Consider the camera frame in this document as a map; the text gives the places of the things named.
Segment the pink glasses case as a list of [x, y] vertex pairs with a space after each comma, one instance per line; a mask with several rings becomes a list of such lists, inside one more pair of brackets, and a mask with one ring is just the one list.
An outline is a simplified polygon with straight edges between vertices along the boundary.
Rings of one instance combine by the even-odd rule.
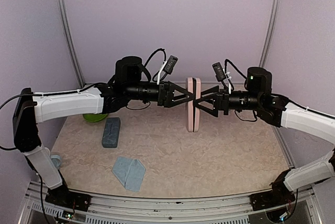
[[[186, 79], [186, 89], [195, 95], [195, 99], [201, 98], [201, 80], [197, 77], [188, 77]], [[188, 132], [197, 132], [199, 130], [200, 109], [194, 105], [194, 101], [186, 104], [186, 129]]]

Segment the grey-blue glasses case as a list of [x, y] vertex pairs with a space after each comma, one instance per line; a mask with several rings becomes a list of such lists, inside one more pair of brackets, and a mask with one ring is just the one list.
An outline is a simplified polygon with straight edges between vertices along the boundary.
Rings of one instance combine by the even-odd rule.
[[103, 148], [117, 148], [120, 127], [121, 120], [119, 117], [107, 118], [102, 137]]

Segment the light blue cloth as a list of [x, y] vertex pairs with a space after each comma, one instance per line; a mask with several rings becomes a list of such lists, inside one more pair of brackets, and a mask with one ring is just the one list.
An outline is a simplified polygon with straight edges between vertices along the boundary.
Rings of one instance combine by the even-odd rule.
[[112, 168], [122, 186], [132, 192], [138, 192], [141, 188], [146, 168], [138, 159], [119, 156]]

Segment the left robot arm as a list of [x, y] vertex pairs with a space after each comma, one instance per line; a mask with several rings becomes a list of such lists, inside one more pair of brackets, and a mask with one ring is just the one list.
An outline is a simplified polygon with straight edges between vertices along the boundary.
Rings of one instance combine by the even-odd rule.
[[58, 93], [21, 91], [13, 115], [14, 145], [24, 154], [52, 196], [61, 205], [73, 201], [61, 173], [54, 166], [38, 135], [37, 124], [51, 119], [80, 114], [110, 114], [128, 105], [131, 100], [171, 108], [192, 101], [195, 96], [169, 81], [154, 83], [142, 59], [127, 56], [116, 62], [115, 75], [108, 83], [96, 83], [83, 89]]

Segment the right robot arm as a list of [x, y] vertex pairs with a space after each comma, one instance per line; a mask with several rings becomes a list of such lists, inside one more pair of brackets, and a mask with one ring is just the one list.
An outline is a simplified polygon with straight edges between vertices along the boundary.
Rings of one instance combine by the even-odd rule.
[[[252, 110], [259, 119], [275, 127], [295, 129], [334, 143], [334, 116], [311, 110], [289, 98], [272, 93], [272, 74], [264, 68], [250, 67], [247, 71], [245, 91], [211, 88], [202, 92], [194, 105], [217, 117], [230, 110]], [[300, 187], [323, 182], [334, 177], [334, 151], [304, 166], [282, 172], [272, 183], [268, 201], [279, 205], [288, 192]]]

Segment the green plate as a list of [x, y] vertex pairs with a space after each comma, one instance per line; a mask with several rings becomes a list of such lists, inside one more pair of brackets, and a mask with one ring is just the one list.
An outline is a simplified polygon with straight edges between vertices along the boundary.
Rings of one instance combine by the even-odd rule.
[[104, 120], [109, 114], [83, 114], [85, 121], [89, 123], [96, 123]]

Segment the light blue mug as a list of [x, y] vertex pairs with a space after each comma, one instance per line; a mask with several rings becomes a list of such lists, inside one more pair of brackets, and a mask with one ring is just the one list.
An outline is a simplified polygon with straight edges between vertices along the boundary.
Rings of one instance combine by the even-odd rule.
[[47, 148], [47, 147], [45, 147], [45, 150], [46, 150], [48, 156], [50, 157], [53, 165], [59, 170], [60, 167], [61, 167], [61, 164], [62, 164], [62, 158], [61, 158], [61, 156], [58, 155], [58, 154], [52, 154], [51, 151], [50, 151], [50, 149]]

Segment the front aluminium rail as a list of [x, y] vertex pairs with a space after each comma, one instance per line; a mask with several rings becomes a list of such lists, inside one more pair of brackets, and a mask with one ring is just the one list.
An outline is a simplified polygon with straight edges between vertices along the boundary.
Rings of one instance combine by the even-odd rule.
[[253, 210], [250, 195], [221, 197], [154, 199], [90, 193], [87, 211], [75, 211], [72, 219], [63, 218], [68, 209], [41, 203], [47, 188], [31, 182], [25, 194], [19, 223], [270, 223], [269, 209]]

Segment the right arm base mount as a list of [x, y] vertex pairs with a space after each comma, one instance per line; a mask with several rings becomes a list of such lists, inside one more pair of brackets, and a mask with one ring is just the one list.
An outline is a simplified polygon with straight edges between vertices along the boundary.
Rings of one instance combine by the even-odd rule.
[[271, 183], [271, 189], [269, 191], [250, 195], [253, 211], [285, 205], [295, 200], [296, 197], [294, 193], [287, 189], [284, 185], [284, 177], [280, 176]]

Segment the right aluminium corner post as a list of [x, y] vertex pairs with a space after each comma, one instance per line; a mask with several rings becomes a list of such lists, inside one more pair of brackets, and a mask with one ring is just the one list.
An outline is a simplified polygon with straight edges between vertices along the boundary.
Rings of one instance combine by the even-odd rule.
[[261, 58], [259, 62], [259, 67], [264, 68], [266, 65], [266, 61], [269, 56], [269, 50], [271, 47], [271, 41], [273, 38], [273, 33], [275, 30], [276, 20], [277, 20], [277, 13], [280, 7], [280, 1], [281, 0], [272, 0], [272, 6], [270, 10], [270, 17], [269, 22], [265, 34], [264, 44], [261, 52]]

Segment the aluminium corner post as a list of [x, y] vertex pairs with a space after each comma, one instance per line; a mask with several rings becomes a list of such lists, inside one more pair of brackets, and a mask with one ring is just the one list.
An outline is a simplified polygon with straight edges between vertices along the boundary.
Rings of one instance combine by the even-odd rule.
[[58, 8], [59, 8], [61, 22], [62, 22], [62, 28], [63, 28], [64, 35], [65, 35], [66, 44], [69, 50], [71, 63], [74, 68], [75, 77], [77, 79], [79, 87], [83, 87], [85, 85], [85, 80], [84, 80], [84, 76], [83, 76], [83, 73], [82, 73], [82, 70], [79, 64], [79, 60], [77, 58], [77, 54], [75, 51], [75, 46], [74, 46], [74, 42], [73, 42], [73, 38], [71, 34], [69, 19], [68, 19], [68, 15], [66, 11], [65, 0], [57, 0], [57, 2], [58, 2]]
[[273, 38], [273, 33], [275, 30], [276, 20], [277, 20], [277, 13], [280, 7], [280, 1], [281, 0], [272, 0], [272, 6], [270, 10], [270, 17], [269, 22], [265, 34], [264, 44], [261, 52], [261, 58], [259, 62], [259, 67], [264, 68], [266, 65], [266, 61], [269, 56], [269, 50], [271, 47], [271, 41]]

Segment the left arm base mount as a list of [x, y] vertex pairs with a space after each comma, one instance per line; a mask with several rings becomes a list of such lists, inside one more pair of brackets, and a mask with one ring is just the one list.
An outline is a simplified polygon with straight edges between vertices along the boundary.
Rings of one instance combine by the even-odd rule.
[[63, 183], [55, 189], [48, 189], [45, 201], [57, 206], [87, 212], [91, 203], [91, 196], [71, 191]]

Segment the left aluminium corner post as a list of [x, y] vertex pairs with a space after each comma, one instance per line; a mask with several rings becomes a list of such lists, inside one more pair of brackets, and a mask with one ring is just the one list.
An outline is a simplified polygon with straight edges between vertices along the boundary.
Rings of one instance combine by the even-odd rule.
[[77, 79], [79, 87], [83, 87], [85, 85], [85, 80], [84, 80], [84, 76], [83, 76], [83, 73], [82, 73], [82, 70], [79, 64], [79, 60], [77, 58], [77, 54], [75, 51], [75, 46], [74, 46], [74, 42], [73, 42], [73, 38], [71, 34], [69, 19], [68, 19], [68, 15], [66, 11], [65, 0], [57, 0], [57, 2], [58, 2], [58, 8], [59, 8], [61, 22], [62, 22], [62, 28], [63, 28], [64, 35], [65, 35], [66, 44], [69, 50], [71, 63], [74, 68], [75, 77]]

